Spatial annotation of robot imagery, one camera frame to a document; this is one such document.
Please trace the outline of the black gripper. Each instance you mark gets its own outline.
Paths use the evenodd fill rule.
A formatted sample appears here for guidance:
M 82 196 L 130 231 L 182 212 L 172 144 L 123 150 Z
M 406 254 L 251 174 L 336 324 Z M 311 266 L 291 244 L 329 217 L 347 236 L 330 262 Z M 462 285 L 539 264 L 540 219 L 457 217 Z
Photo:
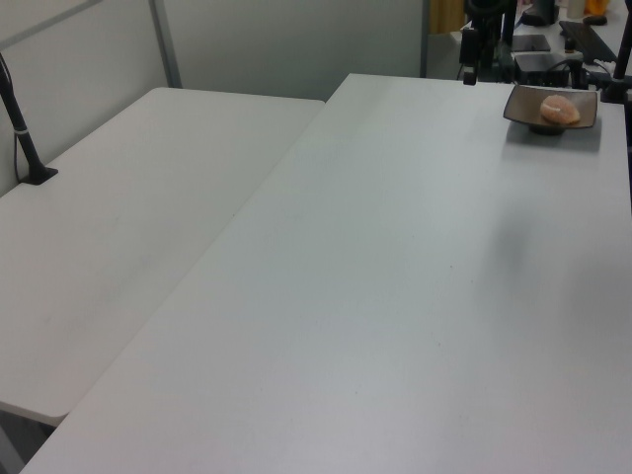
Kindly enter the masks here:
M 503 16 L 501 0 L 466 0 L 465 14 L 470 26 L 462 31 L 460 64 L 463 83 L 474 86 L 478 78 L 479 54 L 487 47 L 495 25 Z M 499 44 L 491 56 L 491 63 L 485 69 L 486 82 L 510 81 L 510 50 Z

